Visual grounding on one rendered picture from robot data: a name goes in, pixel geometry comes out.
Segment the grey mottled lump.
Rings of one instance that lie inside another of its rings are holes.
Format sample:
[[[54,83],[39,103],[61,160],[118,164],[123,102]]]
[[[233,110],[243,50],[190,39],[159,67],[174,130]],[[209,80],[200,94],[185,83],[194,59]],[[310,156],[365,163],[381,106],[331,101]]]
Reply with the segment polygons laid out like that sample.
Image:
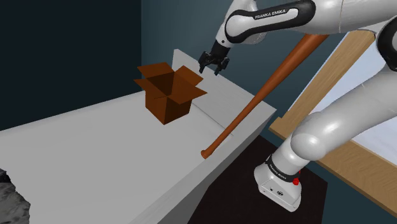
[[[6,171],[0,169],[0,224],[30,224],[30,207],[31,204],[16,191]]]

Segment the brown wooden baseball bat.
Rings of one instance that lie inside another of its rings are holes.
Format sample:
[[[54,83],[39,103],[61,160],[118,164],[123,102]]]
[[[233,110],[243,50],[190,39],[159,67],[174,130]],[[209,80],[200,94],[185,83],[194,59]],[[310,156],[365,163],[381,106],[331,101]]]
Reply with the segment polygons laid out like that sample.
[[[283,80],[285,80],[321,43],[328,38],[328,34],[305,34],[288,54],[281,65],[274,71],[258,93],[247,106],[236,116],[230,125],[217,137],[217,139],[200,154],[207,159],[226,137],[247,117],[261,101],[268,96]]]

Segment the pale grey bed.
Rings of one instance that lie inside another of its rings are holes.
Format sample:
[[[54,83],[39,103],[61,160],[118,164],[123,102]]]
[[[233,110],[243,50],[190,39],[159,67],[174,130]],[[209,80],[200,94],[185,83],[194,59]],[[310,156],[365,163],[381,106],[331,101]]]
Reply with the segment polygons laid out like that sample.
[[[275,113],[261,102],[206,149],[252,95],[205,69],[190,112],[166,125],[145,93],[0,131],[0,169],[29,202],[29,224],[188,224],[209,185]]]

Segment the open brown cardboard box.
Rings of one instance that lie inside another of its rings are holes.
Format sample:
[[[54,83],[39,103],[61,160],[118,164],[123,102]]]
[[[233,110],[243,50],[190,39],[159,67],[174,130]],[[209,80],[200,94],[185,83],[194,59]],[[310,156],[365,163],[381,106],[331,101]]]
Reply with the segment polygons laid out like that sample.
[[[187,115],[192,100],[207,93],[197,87],[203,77],[186,66],[173,70],[162,62],[138,70],[143,78],[134,81],[145,91],[145,107],[164,125]]]

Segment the dark robot stand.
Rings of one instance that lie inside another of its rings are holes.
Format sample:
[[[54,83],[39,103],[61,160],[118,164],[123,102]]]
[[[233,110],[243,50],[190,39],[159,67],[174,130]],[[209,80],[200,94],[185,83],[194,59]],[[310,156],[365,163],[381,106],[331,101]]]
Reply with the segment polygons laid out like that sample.
[[[276,147],[258,136],[210,185],[188,224],[321,224],[327,182],[304,168],[302,201],[289,212],[262,195],[254,168]]]

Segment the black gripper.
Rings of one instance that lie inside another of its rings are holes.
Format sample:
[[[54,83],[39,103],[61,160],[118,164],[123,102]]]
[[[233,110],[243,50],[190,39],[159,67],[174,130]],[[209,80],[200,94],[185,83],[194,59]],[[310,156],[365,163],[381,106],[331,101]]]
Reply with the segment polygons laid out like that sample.
[[[216,62],[216,70],[214,75],[217,76],[220,71],[226,69],[230,61],[230,59],[227,57],[229,51],[230,48],[219,44],[218,41],[215,40],[210,53],[203,52],[198,60],[199,73],[202,73],[205,67],[212,64],[212,62]]]

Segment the wooden framed white panel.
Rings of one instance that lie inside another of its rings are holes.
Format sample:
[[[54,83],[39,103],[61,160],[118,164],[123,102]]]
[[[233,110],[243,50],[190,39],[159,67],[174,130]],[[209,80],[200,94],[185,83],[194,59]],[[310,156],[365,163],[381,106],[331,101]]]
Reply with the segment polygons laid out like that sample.
[[[277,118],[269,130],[286,139],[374,41],[370,31],[346,34],[291,109]],[[354,141],[317,163],[397,218],[397,165]]]

